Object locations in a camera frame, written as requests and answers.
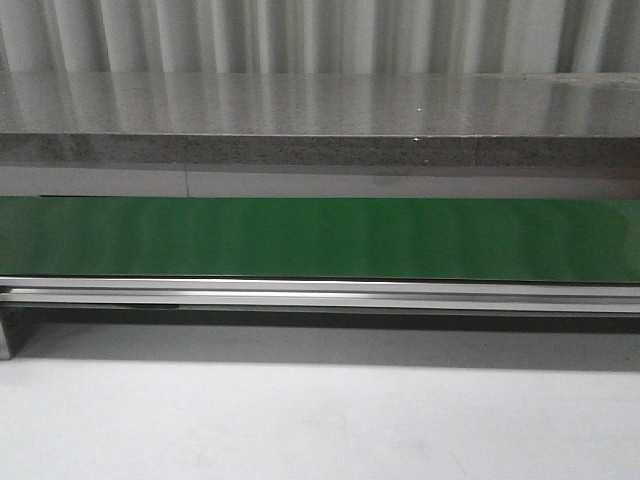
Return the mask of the grey granite counter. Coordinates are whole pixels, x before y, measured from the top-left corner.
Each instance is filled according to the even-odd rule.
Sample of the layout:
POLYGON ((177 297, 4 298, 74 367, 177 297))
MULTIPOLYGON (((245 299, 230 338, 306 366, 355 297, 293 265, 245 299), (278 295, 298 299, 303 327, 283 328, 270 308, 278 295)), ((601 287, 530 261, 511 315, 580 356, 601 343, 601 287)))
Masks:
POLYGON ((1 192, 637 199, 639 78, 5 73, 1 192))

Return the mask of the white pleated curtain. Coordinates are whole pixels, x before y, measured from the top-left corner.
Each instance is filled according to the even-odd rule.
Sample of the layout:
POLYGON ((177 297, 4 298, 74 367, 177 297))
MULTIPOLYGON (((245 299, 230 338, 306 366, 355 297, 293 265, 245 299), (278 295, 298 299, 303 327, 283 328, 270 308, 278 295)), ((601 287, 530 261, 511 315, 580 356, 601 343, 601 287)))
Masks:
POLYGON ((635 1, 5 1, 5 72, 612 73, 635 1))

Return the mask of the green conveyor belt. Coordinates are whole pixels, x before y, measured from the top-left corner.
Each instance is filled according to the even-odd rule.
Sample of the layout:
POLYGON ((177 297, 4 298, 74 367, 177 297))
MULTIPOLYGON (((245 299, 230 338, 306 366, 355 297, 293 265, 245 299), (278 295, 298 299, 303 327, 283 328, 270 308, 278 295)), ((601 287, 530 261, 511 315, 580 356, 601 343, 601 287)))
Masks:
POLYGON ((633 200, 7 197, 1 354, 632 369, 633 200))

